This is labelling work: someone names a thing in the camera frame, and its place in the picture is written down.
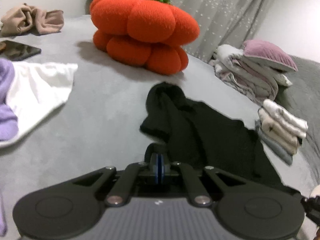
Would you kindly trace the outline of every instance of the gray ribbed surface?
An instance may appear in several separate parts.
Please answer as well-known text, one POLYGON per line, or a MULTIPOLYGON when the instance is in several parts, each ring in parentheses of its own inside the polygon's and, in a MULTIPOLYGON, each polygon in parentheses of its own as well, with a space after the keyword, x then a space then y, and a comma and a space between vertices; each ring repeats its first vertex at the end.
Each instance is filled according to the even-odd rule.
POLYGON ((99 223, 72 240, 236 240, 212 212, 195 208, 185 198, 133 198, 108 209, 99 223))

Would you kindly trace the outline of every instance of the sheer curtain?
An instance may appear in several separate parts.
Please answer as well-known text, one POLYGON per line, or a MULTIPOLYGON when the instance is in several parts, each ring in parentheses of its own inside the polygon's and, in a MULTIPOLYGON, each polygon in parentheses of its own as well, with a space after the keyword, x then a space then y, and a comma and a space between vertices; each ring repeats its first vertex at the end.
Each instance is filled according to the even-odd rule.
POLYGON ((184 47, 194 57, 208 62, 217 46, 228 43, 240 47, 252 38, 272 0, 171 0, 191 14, 200 35, 184 47))

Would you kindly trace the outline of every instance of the knitted pumpkin pillow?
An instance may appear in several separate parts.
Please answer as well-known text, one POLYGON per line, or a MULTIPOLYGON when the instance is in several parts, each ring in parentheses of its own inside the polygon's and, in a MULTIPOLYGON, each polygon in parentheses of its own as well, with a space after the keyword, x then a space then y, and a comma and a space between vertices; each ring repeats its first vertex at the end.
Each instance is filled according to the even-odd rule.
POLYGON ((188 56, 180 46, 200 33, 196 20, 169 0, 93 0, 90 13, 98 49, 159 74, 185 69, 188 56))

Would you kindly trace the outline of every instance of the gray bedspread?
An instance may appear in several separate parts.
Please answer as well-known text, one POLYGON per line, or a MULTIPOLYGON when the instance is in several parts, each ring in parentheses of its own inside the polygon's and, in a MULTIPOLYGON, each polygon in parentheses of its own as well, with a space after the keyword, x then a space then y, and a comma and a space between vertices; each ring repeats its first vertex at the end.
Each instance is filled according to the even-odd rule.
MULTIPOLYGON (((254 128, 259 106, 216 78, 208 64, 189 56, 186 70, 169 77, 126 66, 95 48, 95 30, 90 16, 83 16, 66 19, 61 33, 14 38, 42 49, 28 62, 77 63, 78 71, 65 106, 19 143, 0 150, 0 190, 9 226, 5 240, 19 237, 12 208, 25 194, 107 165, 123 169, 143 160, 153 139, 142 134, 139 126, 147 115, 147 94, 156 83, 179 85, 187 97, 254 128)), ((309 195, 315 182, 302 154, 289 167, 264 148, 283 182, 309 195)), ((315 226, 306 219, 300 238, 312 239, 314 233, 315 226)))
POLYGON ((280 87, 275 101, 308 122, 307 137, 303 140, 301 152, 320 184, 320 63, 294 56, 292 59, 298 72, 287 73, 286 76, 293 86, 280 87))

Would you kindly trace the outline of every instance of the phone screen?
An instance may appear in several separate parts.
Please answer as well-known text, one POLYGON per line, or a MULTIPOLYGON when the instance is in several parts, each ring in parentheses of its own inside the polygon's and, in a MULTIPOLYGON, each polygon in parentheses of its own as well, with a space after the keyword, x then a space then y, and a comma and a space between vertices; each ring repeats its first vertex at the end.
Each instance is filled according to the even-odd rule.
POLYGON ((1 41, 6 44, 4 50, 0 51, 0 57, 11 61, 21 61, 28 57, 41 53, 41 49, 15 41, 1 41))

